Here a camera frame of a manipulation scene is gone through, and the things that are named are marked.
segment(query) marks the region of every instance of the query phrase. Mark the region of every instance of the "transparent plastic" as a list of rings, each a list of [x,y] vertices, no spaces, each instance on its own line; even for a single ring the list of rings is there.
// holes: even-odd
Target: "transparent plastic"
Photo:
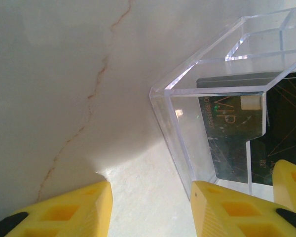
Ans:
[[[240,18],[151,89],[153,109],[188,195],[193,180],[205,180],[272,200],[271,186],[252,183],[250,141],[265,133],[267,91],[291,72],[296,72],[296,8]],[[235,116],[226,114],[233,111],[226,109],[231,108],[226,98],[241,104],[237,119],[242,116],[243,124],[253,116],[248,126],[228,127]],[[215,109],[227,127],[211,128]],[[237,139],[224,142],[219,128]],[[238,152],[238,160],[218,160],[217,169],[213,153],[224,158],[231,151]]]

